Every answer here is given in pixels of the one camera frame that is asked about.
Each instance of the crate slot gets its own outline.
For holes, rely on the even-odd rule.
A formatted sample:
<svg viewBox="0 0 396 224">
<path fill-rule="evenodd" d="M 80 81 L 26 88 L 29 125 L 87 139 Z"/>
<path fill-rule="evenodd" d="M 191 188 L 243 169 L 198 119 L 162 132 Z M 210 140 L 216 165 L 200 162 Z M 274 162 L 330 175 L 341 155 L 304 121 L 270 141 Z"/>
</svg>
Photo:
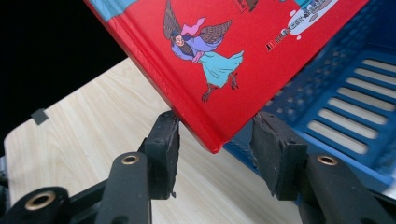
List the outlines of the crate slot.
<svg viewBox="0 0 396 224">
<path fill-rule="evenodd" d="M 396 78 L 395 77 L 389 77 L 389 76 L 386 76 L 386 75 L 383 75 L 383 74 L 380 74 L 380 73 L 377 73 L 377 72 L 373 72 L 373 71 L 370 71 L 370 70 L 367 70 L 367 69 L 364 69 L 364 68 L 357 68 L 357 69 L 355 69 L 354 72 L 356 74 L 359 74 L 359 75 L 364 76 L 364 77 L 370 77 L 370 78 L 373 78 L 373 79 L 376 79 L 376 80 L 379 80 L 379 81 L 383 81 L 383 82 L 387 82 L 387 83 L 392 84 L 392 85 L 396 85 Z"/>
<path fill-rule="evenodd" d="M 282 94 L 283 91 L 278 91 L 275 96 L 280 96 Z"/>
<path fill-rule="evenodd" d="M 362 87 L 366 90 L 374 91 L 374 92 L 377 92 L 377 93 L 380 93 L 380 94 L 383 94 L 383 95 L 386 95 L 386 96 L 396 99 L 396 91 L 390 90 L 388 88 L 384 88 L 384 87 L 381 87 L 381 86 L 375 85 L 373 83 L 366 82 L 366 81 L 363 81 L 363 80 L 360 80 L 360 79 L 357 79 L 354 77 L 347 78 L 346 82 L 349 84 L 355 85 L 355 86 Z"/>
<path fill-rule="evenodd" d="M 388 119 L 378 115 L 376 113 L 373 113 L 371 111 L 368 111 L 366 109 L 363 109 L 361 107 L 352 105 L 350 103 L 347 103 L 345 101 L 342 101 L 340 99 L 337 98 L 332 98 L 329 100 L 329 105 L 333 105 L 335 107 L 338 107 L 348 113 L 351 113 L 353 115 L 356 115 L 362 119 L 367 119 L 370 120 L 371 122 L 374 122 L 376 124 L 386 124 L 388 122 Z"/>
<path fill-rule="evenodd" d="M 368 151 L 368 147 L 365 144 L 316 120 L 309 122 L 308 128 L 356 153 L 366 154 Z"/>
<path fill-rule="evenodd" d="M 358 92 L 358 91 L 353 91 L 353 90 L 348 89 L 348 88 L 344 88 L 344 87 L 340 88 L 340 89 L 337 90 L 337 92 L 342 94 L 342 95 L 345 95 L 345 96 L 347 96 L 347 97 L 349 97 L 351 99 L 360 101 L 360 102 L 365 103 L 367 105 L 375 106 L 375 107 L 380 108 L 382 110 L 386 110 L 386 111 L 392 112 L 392 111 L 395 111 L 395 109 L 396 109 L 396 106 L 393 105 L 393 104 L 390 104 L 390 103 L 385 102 L 383 100 L 380 100 L 380 99 L 374 98 L 372 96 L 363 94 L 363 93 Z"/>
<path fill-rule="evenodd" d="M 350 131 L 360 134 L 363 137 L 376 139 L 378 137 L 378 132 L 367 126 L 364 126 L 356 121 L 348 119 L 342 115 L 332 112 L 328 109 L 321 109 L 318 114 L 324 119 L 330 120 Z"/>
<path fill-rule="evenodd" d="M 383 70 L 387 70 L 387 71 L 396 73 L 396 66 L 393 64 L 390 64 L 390 63 L 382 63 L 382 62 L 379 62 L 376 60 L 371 60 L 371 59 L 363 60 L 362 63 L 370 65 L 372 67 L 376 67 L 376 68 L 380 68 Z"/>
</svg>

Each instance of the cartoon figure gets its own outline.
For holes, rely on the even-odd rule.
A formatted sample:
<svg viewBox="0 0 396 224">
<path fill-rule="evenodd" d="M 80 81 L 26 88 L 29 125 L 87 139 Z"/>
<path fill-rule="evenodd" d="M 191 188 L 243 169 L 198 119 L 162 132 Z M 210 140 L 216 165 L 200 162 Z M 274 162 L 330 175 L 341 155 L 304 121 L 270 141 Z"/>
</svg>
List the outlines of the cartoon figure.
<svg viewBox="0 0 396 224">
<path fill-rule="evenodd" d="M 244 51 L 236 53 L 231 58 L 225 58 L 214 52 L 213 50 L 222 42 L 233 21 L 206 26 L 197 35 L 196 33 L 204 21 L 205 18 L 201 18 L 192 27 L 185 24 L 183 28 L 180 28 L 170 1 L 166 2 L 163 20 L 165 37 L 171 40 L 172 51 L 177 57 L 202 65 L 208 87 L 208 91 L 202 96 L 202 101 L 206 103 L 210 94 L 214 90 L 222 88 L 229 77 L 231 78 L 231 88 L 233 90 L 238 88 L 236 84 L 237 74 L 234 71 L 242 62 Z"/>
</svg>

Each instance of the book illustration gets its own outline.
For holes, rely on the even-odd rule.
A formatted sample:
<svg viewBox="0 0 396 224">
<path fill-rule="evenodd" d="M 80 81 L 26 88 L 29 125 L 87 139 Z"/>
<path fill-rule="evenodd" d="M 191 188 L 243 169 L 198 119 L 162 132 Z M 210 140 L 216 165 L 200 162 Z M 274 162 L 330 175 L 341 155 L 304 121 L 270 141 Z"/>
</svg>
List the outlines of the book illustration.
<svg viewBox="0 0 396 224">
<path fill-rule="evenodd" d="M 278 36 L 268 42 L 265 47 L 267 51 L 271 51 L 276 47 L 287 35 L 296 35 L 296 39 L 300 40 L 300 34 L 318 21 L 330 8 L 332 8 L 338 0 L 294 0 L 300 7 L 298 11 L 293 10 L 290 13 L 291 19 L 288 27 L 283 29 Z"/>
<path fill-rule="evenodd" d="M 316 21 L 318 21 L 330 8 L 332 8 L 338 0 L 315 0 L 311 7 L 307 7 L 304 11 L 300 9 L 298 11 L 292 11 L 290 13 L 291 19 L 289 22 L 288 29 L 291 35 L 299 35 Z"/>
<path fill-rule="evenodd" d="M 181 28 L 170 1 L 166 2 L 164 35 L 171 40 L 171 49 L 178 58 L 202 65 L 208 87 L 207 92 L 202 95 L 202 102 L 207 103 L 211 93 L 222 88 L 229 79 L 233 90 L 239 88 L 235 70 L 243 61 L 244 51 L 241 50 L 230 58 L 217 54 L 214 50 L 223 41 L 233 21 L 206 26 L 197 34 L 204 22 L 205 17 L 202 17 L 193 26 L 184 24 Z"/>
<path fill-rule="evenodd" d="M 259 0 L 233 0 L 238 6 L 239 10 L 242 12 L 248 8 L 248 11 L 251 12 L 256 7 Z"/>
</svg>

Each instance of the red book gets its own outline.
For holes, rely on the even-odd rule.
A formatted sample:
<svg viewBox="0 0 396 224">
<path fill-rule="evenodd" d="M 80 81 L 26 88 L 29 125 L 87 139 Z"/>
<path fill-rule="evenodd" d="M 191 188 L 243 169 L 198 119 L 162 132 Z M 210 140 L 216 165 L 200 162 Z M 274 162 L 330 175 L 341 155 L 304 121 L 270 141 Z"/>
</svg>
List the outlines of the red book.
<svg viewBox="0 0 396 224">
<path fill-rule="evenodd" d="M 85 0 L 217 153 L 367 0 Z"/>
</svg>

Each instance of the screw hole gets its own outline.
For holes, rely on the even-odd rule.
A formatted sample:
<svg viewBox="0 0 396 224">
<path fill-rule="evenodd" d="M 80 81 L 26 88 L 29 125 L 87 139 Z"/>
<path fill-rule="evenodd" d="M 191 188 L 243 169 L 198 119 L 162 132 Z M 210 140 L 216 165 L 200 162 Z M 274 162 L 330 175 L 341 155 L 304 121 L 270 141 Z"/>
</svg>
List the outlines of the screw hole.
<svg viewBox="0 0 396 224">
<path fill-rule="evenodd" d="M 139 157 L 137 156 L 126 156 L 122 159 L 122 163 L 125 165 L 131 165 L 139 161 Z"/>
<path fill-rule="evenodd" d="M 318 160 L 326 165 L 336 165 L 338 163 L 335 158 L 329 156 L 318 156 Z"/>
<path fill-rule="evenodd" d="M 32 197 L 25 204 L 25 208 L 30 211 L 35 211 L 40 208 L 46 207 L 55 200 L 55 193 L 52 190 L 38 193 Z"/>
</svg>

